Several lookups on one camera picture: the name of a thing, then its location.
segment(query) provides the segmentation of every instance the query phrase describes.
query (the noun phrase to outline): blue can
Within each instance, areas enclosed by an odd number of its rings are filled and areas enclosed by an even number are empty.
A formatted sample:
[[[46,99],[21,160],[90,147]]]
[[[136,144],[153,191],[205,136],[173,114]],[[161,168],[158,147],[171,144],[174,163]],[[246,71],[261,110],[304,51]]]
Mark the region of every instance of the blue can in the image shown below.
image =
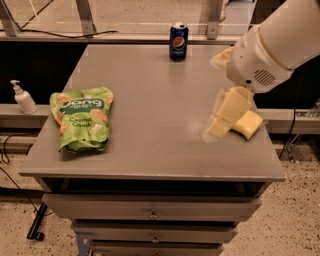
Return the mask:
[[[182,22],[176,22],[170,29],[170,58],[173,61],[183,61],[187,56],[188,27]]]

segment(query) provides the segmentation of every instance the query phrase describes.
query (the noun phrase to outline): chip bag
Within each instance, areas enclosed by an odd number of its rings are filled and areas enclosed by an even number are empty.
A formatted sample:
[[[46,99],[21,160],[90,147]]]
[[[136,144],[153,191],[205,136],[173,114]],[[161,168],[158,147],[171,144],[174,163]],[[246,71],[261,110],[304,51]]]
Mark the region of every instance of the chip bag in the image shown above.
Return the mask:
[[[60,125],[59,150],[104,150],[109,138],[108,113],[113,93],[106,87],[53,93],[50,107]]]

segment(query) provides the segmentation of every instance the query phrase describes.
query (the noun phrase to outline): speckled floor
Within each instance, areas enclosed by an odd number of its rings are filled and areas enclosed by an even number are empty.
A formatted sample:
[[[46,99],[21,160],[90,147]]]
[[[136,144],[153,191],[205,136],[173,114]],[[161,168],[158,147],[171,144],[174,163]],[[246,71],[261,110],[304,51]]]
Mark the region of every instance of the speckled floor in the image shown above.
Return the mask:
[[[319,136],[303,138],[295,147],[296,163],[283,155],[282,166],[287,180],[267,189],[262,196],[262,206],[249,221],[239,224],[239,234],[225,245],[221,256],[320,255],[319,141]],[[274,140],[278,152],[281,143]],[[22,188],[38,189],[31,178],[17,174],[25,155],[21,152],[9,157],[10,164],[0,163],[0,167],[7,170]],[[0,181],[3,187],[14,187],[3,173],[0,173]],[[39,231],[45,234],[44,241],[26,239],[34,216],[32,205],[25,200],[0,199],[0,255],[77,255],[70,221],[59,219],[55,214],[45,217],[40,227]]]

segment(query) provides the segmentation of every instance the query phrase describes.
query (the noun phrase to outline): drawer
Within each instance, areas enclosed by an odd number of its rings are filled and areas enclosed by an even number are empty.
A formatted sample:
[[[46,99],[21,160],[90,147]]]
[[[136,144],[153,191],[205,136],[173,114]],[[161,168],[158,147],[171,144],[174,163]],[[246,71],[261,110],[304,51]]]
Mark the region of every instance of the drawer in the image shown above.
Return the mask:
[[[95,253],[104,256],[218,256],[222,245],[146,244],[121,242],[90,242]]]
[[[43,202],[59,217],[125,220],[247,220],[261,205],[257,198],[45,194]]]
[[[223,244],[230,242],[238,233],[237,228],[230,225],[229,227],[213,225],[214,223],[207,222],[74,222],[71,228],[81,239],[139,241],[155,244],[163,242]]]

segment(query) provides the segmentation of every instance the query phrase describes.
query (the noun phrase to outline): soap dispenser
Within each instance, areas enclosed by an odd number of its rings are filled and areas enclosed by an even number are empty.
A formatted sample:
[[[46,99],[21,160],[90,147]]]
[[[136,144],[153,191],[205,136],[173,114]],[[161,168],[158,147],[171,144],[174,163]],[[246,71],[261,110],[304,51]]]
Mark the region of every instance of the soap dispenser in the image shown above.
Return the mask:
[[[36,103],[27,91],[21,89],[20,81],[11,80],[10,83],[13,84],[13,89],[16,93],[14,98],[21,107],[22,111],[27,115],[36,112],[38,110]]]

